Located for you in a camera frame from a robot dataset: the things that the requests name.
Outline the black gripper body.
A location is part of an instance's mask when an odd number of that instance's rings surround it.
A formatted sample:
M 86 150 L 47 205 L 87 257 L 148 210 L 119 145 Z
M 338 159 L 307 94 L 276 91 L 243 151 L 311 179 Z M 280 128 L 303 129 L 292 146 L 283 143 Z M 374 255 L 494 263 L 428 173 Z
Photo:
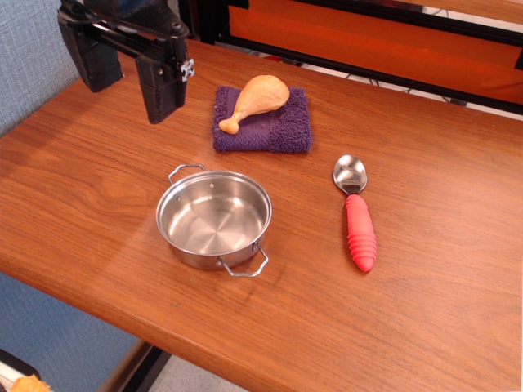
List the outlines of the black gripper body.
M 190 31 L 166 1 L 62 1 L 57 19 L 92 25 L 99 39 L 118 53 L 137 58 L 156 50 L 183 82 L 194 75 L 186 45 Z

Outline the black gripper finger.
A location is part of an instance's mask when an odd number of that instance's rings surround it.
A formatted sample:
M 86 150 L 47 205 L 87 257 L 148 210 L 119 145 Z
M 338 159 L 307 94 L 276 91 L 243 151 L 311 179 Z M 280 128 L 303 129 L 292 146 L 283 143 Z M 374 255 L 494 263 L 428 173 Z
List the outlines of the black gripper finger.
M 181 108 L 186 100 L 186 83 L 169 63 L 139 56 L 135 60 L 147 117 L 161 123 Z
M 59 21 L 60 32 L 84 84 L 100 92 L 123 77 L 118 52 L 103 43 L 92 25 Z

